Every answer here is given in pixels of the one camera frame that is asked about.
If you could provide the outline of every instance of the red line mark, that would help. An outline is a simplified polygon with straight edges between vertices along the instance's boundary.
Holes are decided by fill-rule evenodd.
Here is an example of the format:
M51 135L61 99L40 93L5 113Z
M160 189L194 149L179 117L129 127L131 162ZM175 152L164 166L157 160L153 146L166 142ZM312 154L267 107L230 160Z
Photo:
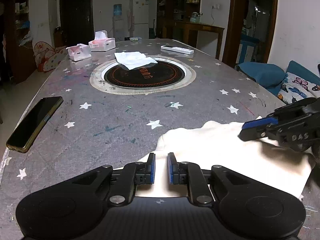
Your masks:
M249 108L247 108L247 107L246 107L244 104L242 104L240 101L239 101L239 103L240 103L241 105L243 105L243 106L245 107L245 109L247 109L252 115L254 115L254 113L251 112Z

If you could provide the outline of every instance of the wooden desk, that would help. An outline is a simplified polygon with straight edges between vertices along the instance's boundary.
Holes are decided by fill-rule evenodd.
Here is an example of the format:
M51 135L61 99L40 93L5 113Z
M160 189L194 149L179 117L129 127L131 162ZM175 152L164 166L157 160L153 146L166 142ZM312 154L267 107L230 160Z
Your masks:
M207 24L201 23L192 23L192 22L185 22L185 21L177 21L177 20L170 20L170 19L163 19L163 27L162 27L162 38L172 38L167 37L167 28L181 28L183 29L183 42L185 44L189 44L189 32L190 31L205 31L205 32L212 32L218 34L218 44L217 44L217 52L216 52L216 59L219 59L221 44L222 44L222 36L224 28L216 27Z

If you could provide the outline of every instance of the tissue box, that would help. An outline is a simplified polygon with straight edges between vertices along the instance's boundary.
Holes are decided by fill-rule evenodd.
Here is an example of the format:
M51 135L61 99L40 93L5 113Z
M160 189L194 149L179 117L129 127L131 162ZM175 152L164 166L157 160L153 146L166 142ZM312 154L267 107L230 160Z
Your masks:
M69 58L78 61L91 57L91 49L89 45L77 44L77 46L68 47Z
M116 47L115 38L108 38L106 31L99 31L95 33L93 41L89 42L91 51L107 51Z

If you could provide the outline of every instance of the blue sofa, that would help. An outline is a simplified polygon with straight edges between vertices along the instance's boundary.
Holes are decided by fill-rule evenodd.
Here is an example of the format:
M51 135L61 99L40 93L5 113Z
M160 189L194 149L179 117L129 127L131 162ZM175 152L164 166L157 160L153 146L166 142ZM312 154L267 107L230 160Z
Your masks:
M278 95L287 72L320 86L320 78L317 75L293 60L290 61L286 72L277 65L256 62L244 62L237 65L235 69L245 73L275 96Z

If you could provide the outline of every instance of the refrigerator door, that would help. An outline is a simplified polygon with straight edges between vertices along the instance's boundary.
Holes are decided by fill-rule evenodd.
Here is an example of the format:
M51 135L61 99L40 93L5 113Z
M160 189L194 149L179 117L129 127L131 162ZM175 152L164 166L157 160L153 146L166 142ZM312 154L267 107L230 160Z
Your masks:
M149 24L135 24L133 37L141 37L143 39L149 38Z
M149 0L133 0L134 24L149 23Z

